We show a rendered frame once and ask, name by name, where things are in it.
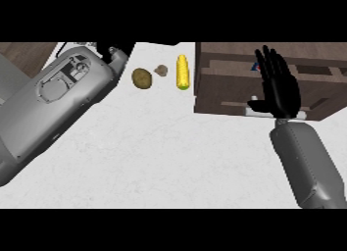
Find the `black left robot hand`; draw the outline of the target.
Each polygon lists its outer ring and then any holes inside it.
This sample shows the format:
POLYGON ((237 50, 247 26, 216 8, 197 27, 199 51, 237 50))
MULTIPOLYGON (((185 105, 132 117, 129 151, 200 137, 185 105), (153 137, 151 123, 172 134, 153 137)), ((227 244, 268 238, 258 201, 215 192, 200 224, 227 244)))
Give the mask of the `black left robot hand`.
POLYGON ((131 54, 134 47, 134 42, 107 42, 98 41, 97 42, 97 52, 103 56, 103 60, 110 59, 110 52, 120 50, 125 55, 131 54))

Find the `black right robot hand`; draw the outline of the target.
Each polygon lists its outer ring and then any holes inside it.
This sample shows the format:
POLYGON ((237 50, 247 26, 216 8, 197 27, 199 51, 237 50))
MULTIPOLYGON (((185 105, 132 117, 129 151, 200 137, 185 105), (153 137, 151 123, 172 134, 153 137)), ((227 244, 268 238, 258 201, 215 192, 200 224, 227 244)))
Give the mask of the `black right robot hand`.
POLYGON ((253 112, 270 113, 276 119, 293 119, 301 109, 301 93, 286 61, 267 46, 255 49, 253 55, 259 67, 264 99, 249 100, 246 105, 253 112))

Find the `brown wooden drawer front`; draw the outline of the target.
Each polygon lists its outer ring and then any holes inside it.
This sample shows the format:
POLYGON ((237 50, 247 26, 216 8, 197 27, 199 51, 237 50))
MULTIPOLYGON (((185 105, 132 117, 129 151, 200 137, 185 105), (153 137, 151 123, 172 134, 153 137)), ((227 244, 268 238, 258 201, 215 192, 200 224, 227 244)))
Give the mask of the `brown wooden drawer front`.
MULTIPOLYGON (((298 85, 307 121, 321 121, 347 107, 347 83, 299 80, 298 85)), ((262 99, 259 77, 202 75, 196 84, 193 111, 242 116, 252 96, 262 99)))

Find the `brown potato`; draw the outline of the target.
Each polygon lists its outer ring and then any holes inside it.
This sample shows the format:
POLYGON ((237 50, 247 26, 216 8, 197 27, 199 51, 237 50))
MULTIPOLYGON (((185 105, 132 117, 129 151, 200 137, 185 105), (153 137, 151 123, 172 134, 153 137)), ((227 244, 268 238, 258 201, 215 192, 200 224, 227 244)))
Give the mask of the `brown potato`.
POLYGON ((140 89, 148 89, 151 86, 151 75, 144 69, 135 69, 131 74, 134 86, 140 89))

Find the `yellow corn cob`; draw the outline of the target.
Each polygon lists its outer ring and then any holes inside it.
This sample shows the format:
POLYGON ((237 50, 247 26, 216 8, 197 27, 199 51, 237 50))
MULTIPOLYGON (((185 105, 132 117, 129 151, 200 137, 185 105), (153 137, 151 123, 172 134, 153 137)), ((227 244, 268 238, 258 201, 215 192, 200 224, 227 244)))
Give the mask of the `yellow corn cob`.
POLYGON ((188 88, 188 68, 185 57, 182 55, 178 55, 175 60, 175 87, 179 90, 188 88))

